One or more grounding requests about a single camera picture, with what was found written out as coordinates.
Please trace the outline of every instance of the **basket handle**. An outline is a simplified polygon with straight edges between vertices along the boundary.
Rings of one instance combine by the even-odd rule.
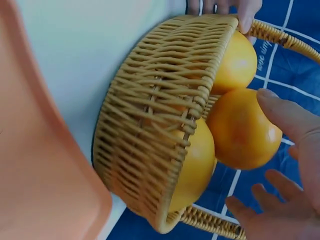
[[[317,50],[298,38],[270,26],[267,23],[254,20],[248,35],[278,44],[285,49],[291,49],[320,64],[320,53]]]
[[[245,231],[240,225],[223,220],[194,206],[186,208],[180,221],[229,239],[246,240]]]

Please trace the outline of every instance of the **orange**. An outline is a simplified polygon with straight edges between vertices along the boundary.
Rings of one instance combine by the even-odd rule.
[[[251,42],[235,31],[222,58],[211,89],[214,95],[246,88],[257,71],[257,54]]]
[[[216,167],[215,145],[211,132],[203,118],[196,121],[194,135],[189,137],[183,167],[170,202],[169,212],[178,211],[196,202],[207,188]],[[184,133],[174,134],[183,138]]]
[[[253,89],[237,89],[221,96],[212,107],[207,125],[214,138],[215,156],[234,169],[265,165],[282,139],[282,131],[262,112]]]

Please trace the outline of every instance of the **white grid line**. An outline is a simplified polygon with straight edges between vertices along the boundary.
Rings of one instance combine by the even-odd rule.
[[[266,81],[266,78],[263,77],[263,76],[259,76],[259,75],[255,75],[254,76],[256,79],[259,79],[259,80],[262,80],[262,81]],[[283,87],[286,87],[288,89],[292,89],[302,95],[305,95],[306,97],[309,97],[309,98],[312,98],[314,100],[317,100],[317,101],[320,101],[320,97],[318,96],[315,96],[311,93],[308,93],[304,90],[301,90],[300,88],[296,87],[296,86],[292,86],[292,85],[289,85],[289,84],[286,84],[286,83],[283,83],[283,82],[280,82],[280,81],[276,81],[276,80],[272,80],[272,79],[268,79],[267,80],[269,83],[272,83],[272,84],[276,84],[276,85],[279,85],[279,86],[283,86]]]
[[[295,145],[292,141],[288,140],[288,139],[285,139],[285,138],[282,138],[281,139],[281,142],[284,143],[284,144],[288,144],[290,146],[293,146]]]
[[[289,22],[289,18],[290,18],[290,15],[291,15],[293,4],[294,4],[294,0],[290,0],[288,9],[287,9],[287,12],[286,12],[286,15],[285,15],[285,19],[284,19],[284,22],[283,22],[283,26],[280,28],[280,30],[282,32],[287,27],[287,24]],[[273,47],[270,59],[269,59],[269,64],[268,64],[268,68],[267,68],[267,71],[266,71],[266,75],[265,75],[265,78],[264,78],[264,84],[263,84],[263,88],[265,88],[265,89],[268,86],[268,79],[269,79],[270,74],[271,74],[272,63],[274,61],[274,57],[275,57],[277,48],[278,48],[278,45],[275,44],[274,47]],[[239,180],[240,174],[241,174],[241,170],[237,170],[235,175],[234,175],[234,178],[232,180],[232,184],[231,184],[231,187],[229,189],[228,196],[231,196],[231,195],[234,194],[234,191],[235,191],[235,188],[237,186],[237,182]],[[223,216],[226,215],[227,210],[228,210],[228,208],[227,208],[226,204],[224,204],[222,212],[221,212],[221,215],[223,215]],[[215,234],[213,234],[211,240],[217,240],[217,238],[218,238],[218,235],[215,233]]]
[[[283,32],[284,29],[288,25],[293,4],[294,4],[294,0],[290,0],[289,6],[288,6],[288,10],[287,10],[286,15],[285,15],[284,23],[283,23],[282,27],[280,28],[281,32]],[[271,74],[272,64],[274,62],[274,58],[275,58],[277,49],[278,49],[278,44],[275,44],[274,47],[273,47],[271,56],[270,56],[268,68],[266,70],[265,80],[264,80],[264,84],[263,84],[263,88],[264,89],[266,89],[267,86],[268,86],[268,81],[269,81],[269,77],[270,77],[270,74]]]

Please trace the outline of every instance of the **fingernail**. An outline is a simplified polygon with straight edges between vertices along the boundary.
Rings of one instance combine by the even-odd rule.
[[[277,94],[266,88],[260,88],[256,95],[258,98],[279,98]]]
[[[264,189],[265,187],[260,183],[254,184],[251,188],[253,192],[261,192],[261,190],[264,190]]]
[[[241,24],[242,25],[241,31],[243,34],[246,34],[249,32],[253,20],[254,19],[252,17],[248,17],[243,21],[243,23]]]
[[[237,202],[237,199],[236,199],[236,197],[234,197],[234,196],[228,196],[228,197],[225,199],[225,203],[226,203],[226,204],[232,204],[232,203],[234,203],[234,202]]]

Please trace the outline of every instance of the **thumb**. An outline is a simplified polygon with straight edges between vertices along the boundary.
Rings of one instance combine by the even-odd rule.
[[[239,0],[238,18],[240,31],[243,34],[249,32],[256,13],[262,7],[262,0]]]
[[[320,130],[318,116],[268,89],[259,89],[257,100],[265,116],[296,144],[311,132]]]
[[[257,100],[265,116],[296,143],[304,191],[320,214],[320,117],[267,89],[258,90]]]

